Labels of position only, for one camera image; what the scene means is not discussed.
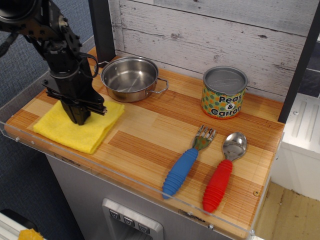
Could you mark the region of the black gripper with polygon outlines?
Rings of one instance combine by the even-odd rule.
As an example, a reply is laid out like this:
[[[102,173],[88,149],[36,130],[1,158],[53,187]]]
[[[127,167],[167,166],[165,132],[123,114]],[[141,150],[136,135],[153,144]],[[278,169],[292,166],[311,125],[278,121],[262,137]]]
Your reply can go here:
[[[47,94],[61,101],[70,120],[82,126],[91,112],[104,115],[107,108],[104,98],[93,88],[95,72],[91,72],[89,62],[82,58],[78,66],[69,72],[49,71],[49,76],[41,81]]]

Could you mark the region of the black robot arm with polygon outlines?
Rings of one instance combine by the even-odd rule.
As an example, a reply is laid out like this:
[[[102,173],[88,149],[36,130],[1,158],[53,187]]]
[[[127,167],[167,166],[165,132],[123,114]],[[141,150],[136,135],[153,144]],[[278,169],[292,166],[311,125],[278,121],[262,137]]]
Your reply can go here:
[[[80,37],[73,33],[68,19],[51,0],[2,0],[0,30],[10,35],[0,46],[4,55],[18,35],[31,43],[49,67],[49,79],[43,80],[47,95],[61,102],[70,120],[83,125],[91,113],[104,115],[104,98],[97,93],[89,59],[81,52]]]

